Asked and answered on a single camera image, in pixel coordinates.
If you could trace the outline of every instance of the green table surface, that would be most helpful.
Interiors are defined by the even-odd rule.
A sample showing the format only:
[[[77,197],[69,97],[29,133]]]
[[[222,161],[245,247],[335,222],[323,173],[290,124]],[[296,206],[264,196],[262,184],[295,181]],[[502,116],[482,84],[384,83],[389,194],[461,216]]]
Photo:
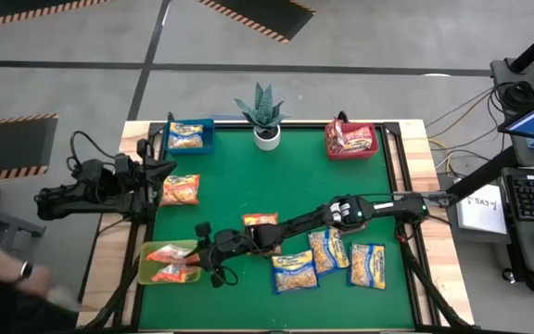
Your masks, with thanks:
[[[314,210],[345,194],[388,193],[382,149],[368,160],[330,161],[322,129],[282,131],[281,144],[261,151],[250,130],[217,129],[212,155],[177,156],[175,175],[201,175],[197,206],[159,208],[154,240],[196,239],[195,225],[211,222],[213,232],[242,228],[241,216],[278,212],[279,221]],[[386,200],[390,196],[371,197]],[[387,288],[350,287],[347,271],[319,279],[320,288],[273,294],[270,263],[240,256],[225,265],[235,270],[234,287],[211,286],[210,275],[193,284],[147,286],[141,329],[368,329],[413,328],[409,295],[394,218],[374,219],[365,230],[344,236],[386,246]],[[284,254],[308,250],[306,234],[288,239]]]

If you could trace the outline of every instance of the floor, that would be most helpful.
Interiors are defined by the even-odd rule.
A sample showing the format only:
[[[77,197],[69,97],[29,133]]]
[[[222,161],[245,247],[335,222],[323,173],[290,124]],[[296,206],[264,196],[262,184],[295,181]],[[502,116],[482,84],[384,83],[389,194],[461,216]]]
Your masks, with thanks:
[[[282,113],[293,118],[329,119],[345,110],[353,119],[428,123],[490,88],[490,61],[516,57],[534,41],[530,0],[301,0],[317,15],[288,45],[194,0],[172,0],[164,16],[162,2],[113,0],[0,26],[0,60],[32,66],[0,67],[0,117],[60,115],[49,172],[2,182],[0,210],[38,221],[32,194],[71,182],[64,159],[74,130],[116,150],[127,119],[161,120],[168,111],[179,118],[239,115],[233,99],[252,99],[256,82],[272,84],[274,98],[286,102]],[[163,29],[154,43],[156,22]],[[112,63],[111,69],[92,69],[99,62]],[[142,70],[133,66],[143,62]],[[167,70],[151,71],[152,62]],[[445,72],[452,76],[421,75]],[[457,117],[428,132],[440,132]],[[435,139],[458,145],[492,127],[481,105]],[[466,149],[492,157],[501,139],[491,134]],[[96,156],[85,142],[78,149],[81,157]],[[436,151],[435,161],[443,159]],[[459,173],[482,162],[459,154],[452,159]],[[44,223],[44,238],[32,242],[26,256],[51,265],[55,281],[77,293],[97,222],[96,215],[73,215]],[[456,245],[477,324],[534,332],[534,295],[502,281],[493,247]]]

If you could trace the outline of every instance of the blue bin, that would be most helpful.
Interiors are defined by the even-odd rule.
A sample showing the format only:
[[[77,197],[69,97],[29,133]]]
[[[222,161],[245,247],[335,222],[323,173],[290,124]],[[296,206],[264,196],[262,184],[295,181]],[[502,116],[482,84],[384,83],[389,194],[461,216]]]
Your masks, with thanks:
[[[168,148],[168,138],[172,122],[179,122],[187,125],[203,125],[203,148]],[[211,154],[213,153],[213,135],[215,133],[215,124],[213,119],[200,120],[174,120],[168,121],[164,127],[164,150],[172,155],[183,154]]]

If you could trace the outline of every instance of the wristwatch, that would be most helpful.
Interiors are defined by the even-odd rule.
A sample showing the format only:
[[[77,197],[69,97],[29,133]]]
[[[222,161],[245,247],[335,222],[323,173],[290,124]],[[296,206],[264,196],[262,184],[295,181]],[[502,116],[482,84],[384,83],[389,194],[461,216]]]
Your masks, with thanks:
[[[19,270],[19,276],[14,281],[14,284],[18,284],[24,279],[30,277],[31,274],[32,274],[32,263],[25,261],[24,264],[22,265],[22,268]]]

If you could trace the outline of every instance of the potted plant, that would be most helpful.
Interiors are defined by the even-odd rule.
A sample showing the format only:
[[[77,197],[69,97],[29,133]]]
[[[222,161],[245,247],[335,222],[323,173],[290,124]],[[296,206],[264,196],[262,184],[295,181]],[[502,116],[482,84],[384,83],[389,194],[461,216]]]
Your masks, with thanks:
[[[247,106],[243,101],[235,98],[235,102],[242,109],[247,121],[254,125],[253,134],[255,144],[262,150],[272,150],[279,145],[281,128],[279,123],[287,116],[279,113],[284,101],[273,105],[271,85],[263,91],[259,83],[255,88],[255,108]]]

